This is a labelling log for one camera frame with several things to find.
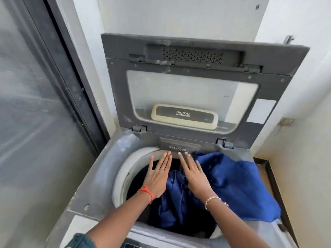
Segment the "person's left hand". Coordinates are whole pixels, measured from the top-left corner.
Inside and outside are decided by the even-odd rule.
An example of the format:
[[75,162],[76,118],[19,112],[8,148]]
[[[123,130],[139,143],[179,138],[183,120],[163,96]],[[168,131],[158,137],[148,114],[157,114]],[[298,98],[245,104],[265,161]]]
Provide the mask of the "person's left hand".
[[171,152],[165,152],[159,159],[155,168],[148,171],[144,179],[143,185],[146,185],[150,192],[153,194],[154,199],[159,198],[166,190],[168,173],[172,163]]

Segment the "person's right hand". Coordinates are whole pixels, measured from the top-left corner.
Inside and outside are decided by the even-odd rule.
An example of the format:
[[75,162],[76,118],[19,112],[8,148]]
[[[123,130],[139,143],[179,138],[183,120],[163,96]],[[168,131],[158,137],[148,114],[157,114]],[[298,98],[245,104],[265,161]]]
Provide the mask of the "person's right hand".
[[188,180],[188,188],[194,196],[205,203],[209,198],[218,197],[212,190],[209,181],[205,174],[202,175],[186,175]]

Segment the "person's left forearm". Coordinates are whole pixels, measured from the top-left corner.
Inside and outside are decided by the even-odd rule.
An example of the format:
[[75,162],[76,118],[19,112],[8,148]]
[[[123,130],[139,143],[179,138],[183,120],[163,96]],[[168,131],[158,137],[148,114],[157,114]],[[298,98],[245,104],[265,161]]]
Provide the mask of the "person's left forearm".
[[136,192],[93,227],[87,235],[95,243],[96,248],[120,248],[149,202],[150,196],[146,192]]

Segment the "person's right forearm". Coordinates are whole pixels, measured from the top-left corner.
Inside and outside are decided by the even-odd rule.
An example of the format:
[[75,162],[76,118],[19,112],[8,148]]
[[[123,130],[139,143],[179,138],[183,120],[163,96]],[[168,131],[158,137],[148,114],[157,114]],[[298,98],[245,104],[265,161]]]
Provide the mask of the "person's right forearm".
[[219,197],[209,198],[205,202],[205,207],[231,248],[270,248],[256,231],[241,220]]

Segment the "detergent drawer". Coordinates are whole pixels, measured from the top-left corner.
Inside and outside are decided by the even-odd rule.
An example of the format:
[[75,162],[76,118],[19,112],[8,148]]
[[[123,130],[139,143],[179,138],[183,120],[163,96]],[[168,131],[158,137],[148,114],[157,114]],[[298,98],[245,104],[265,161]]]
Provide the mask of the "detergent drawer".
[[163,137],[159,138],[159,147],[160,149],[170,150],[175,152],[183,152],[183,153],[184,152],[192,153],[195,151],[199,151],[201,149],[201,146],[198,144],[178,141]]

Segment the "red thread wristband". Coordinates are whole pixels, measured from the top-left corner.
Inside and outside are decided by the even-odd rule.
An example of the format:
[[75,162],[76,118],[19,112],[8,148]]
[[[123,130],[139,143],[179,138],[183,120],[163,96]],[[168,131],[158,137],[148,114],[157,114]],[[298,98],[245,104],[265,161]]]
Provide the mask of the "red thread wristband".
[[154,200],[153,194],[150,192],[150,190],[147,188],[146,185],[143,185],[138,191],[139,192],[146,192],[147,194],[149,194],[149,196],[150,196],[149,205],[153,202],[153,200]]

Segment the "cream label plate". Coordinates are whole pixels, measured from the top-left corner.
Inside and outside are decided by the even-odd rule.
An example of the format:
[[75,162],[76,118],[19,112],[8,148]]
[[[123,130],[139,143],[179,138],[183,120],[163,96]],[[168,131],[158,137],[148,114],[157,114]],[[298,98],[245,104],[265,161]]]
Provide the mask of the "cream label plate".
[[179,105],[155,104],[151,118],[162,123],[204,130],[215,130],[218,125],[217,113]]

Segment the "blue cloth garment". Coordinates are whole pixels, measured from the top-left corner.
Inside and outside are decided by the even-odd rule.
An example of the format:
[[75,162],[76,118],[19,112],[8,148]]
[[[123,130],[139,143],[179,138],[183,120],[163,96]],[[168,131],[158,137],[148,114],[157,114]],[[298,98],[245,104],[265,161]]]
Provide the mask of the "blue cloth garment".
[[[221,152],[193,155],[218,197],[242,220],[273,222],[281,217],[281,209],[260,179],[254,162],[234,161]],[[213,232],[216,222],[204,203],[188,188],[184,170],[169,171],[167,187],[159,199],[151,203],[148,225],[193,236]]]

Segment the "grey top-load washing machine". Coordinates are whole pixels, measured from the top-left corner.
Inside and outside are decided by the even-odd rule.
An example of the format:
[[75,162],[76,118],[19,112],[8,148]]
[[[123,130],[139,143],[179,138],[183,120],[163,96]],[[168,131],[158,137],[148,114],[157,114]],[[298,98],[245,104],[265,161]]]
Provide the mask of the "grey top-load washing machine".
[[[64,248],[76,233],[86,233],[125,200],[131,182],[167,150],[160,149],[159,138],[190,142],[201,151],[223,152],[233,160],[253,161],[247,148],[229,149],[217,143],[201,142],[121,128],[117,130],[78,187],[46,241],[47,248]],[[218,227],[211,239],[188,237],[137,222],[121,248],[230,248]]]

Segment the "grey washing machine lid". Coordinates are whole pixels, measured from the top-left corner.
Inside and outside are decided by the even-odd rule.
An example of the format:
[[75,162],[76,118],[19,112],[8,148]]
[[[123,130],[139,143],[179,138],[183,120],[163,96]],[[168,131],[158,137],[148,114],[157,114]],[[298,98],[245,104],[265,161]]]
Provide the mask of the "grey washing machine lid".
[[[257,42],[101,34],[122,128],[250,149],[310,47]],[[265,124],[247,122],[256,99],[276,100]],[[218,114],[215,130],[154,121],[155,104]]]

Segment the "white sticker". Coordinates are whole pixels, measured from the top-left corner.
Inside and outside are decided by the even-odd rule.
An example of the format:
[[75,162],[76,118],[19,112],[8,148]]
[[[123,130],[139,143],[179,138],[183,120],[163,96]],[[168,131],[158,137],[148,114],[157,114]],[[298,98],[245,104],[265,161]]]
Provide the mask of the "white sticker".
[[262,125],[265,124],[276,102],[276,100],[256,99],[246,121]]

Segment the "teal sleeve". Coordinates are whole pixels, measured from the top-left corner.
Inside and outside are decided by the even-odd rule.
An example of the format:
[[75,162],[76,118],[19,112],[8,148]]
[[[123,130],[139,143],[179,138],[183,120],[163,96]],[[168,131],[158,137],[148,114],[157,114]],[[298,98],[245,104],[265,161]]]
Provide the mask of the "teal sleeve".
[[64,248],[96,248],[87,234],[76,233]]

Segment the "glass sliding door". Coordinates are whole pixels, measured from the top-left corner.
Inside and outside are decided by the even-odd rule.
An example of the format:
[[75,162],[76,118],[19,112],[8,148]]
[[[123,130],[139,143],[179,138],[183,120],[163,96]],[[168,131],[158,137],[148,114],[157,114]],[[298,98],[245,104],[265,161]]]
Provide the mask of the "glass sliding door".
[[0,0],[0,248],[44,248],[105,147],[55,0]]

